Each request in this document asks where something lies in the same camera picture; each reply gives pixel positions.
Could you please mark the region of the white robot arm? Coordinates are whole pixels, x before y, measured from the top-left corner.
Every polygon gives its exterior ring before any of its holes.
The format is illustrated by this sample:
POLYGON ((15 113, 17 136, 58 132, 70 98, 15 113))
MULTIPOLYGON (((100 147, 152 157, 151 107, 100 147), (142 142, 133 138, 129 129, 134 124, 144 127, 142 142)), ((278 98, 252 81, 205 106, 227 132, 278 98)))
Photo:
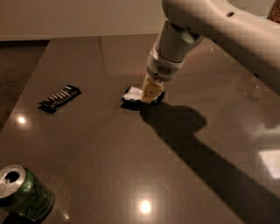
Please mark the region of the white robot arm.
POLYGON ((280 91, 279 24, 235 8, 228 0, 162 0, 167 20, 150 51, 141 102, 164 94, 186 55, 211 39, 275 93, 280 91))

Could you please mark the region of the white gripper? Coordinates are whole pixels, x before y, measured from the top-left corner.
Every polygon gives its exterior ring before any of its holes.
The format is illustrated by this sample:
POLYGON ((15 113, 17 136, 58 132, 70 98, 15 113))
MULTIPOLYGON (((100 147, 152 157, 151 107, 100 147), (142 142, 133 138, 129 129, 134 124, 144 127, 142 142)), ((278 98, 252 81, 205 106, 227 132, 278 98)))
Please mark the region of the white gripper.
POLYGON ((147 59, 148 75, 143 81, 140 101, 147 104, 154 102, 164 92, 163 82, 171 81, 183 65, 183 62, 177 63, 164 59, 153 47, 147 59))

